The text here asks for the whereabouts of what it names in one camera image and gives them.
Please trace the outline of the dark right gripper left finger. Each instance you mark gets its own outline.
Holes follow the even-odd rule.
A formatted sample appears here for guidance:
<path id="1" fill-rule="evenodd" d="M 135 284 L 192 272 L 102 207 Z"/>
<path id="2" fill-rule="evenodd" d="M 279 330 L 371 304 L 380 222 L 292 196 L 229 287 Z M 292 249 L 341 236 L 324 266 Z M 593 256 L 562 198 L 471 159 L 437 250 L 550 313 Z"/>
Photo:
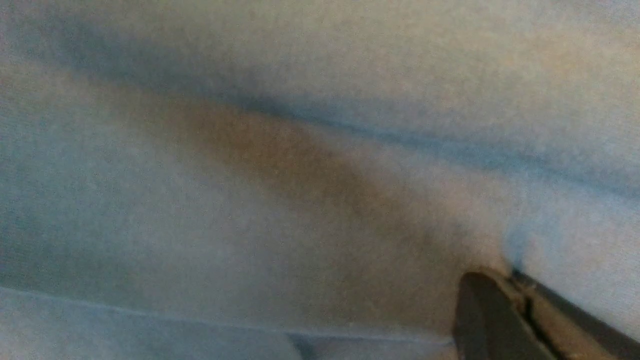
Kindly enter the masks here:
<path id="1" fill-rule="evenodd" d="M 460 360 L 551 360 L 553 353 L 522 314 L 525 297 L 490 272 L 459 281 L 452 336 Z"/>

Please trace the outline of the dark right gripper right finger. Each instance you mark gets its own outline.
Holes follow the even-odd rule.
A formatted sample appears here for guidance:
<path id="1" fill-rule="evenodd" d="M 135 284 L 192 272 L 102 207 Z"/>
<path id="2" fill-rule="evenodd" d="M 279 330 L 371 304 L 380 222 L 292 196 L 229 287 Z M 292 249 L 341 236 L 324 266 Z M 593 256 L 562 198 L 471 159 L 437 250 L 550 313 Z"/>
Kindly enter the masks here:
<path id="1" fill-rule="evenodd" d="M 557 360 L 638 360 L 639 342 L 520 271 L 510 280 L 525 297 L 523 316 Z"/>

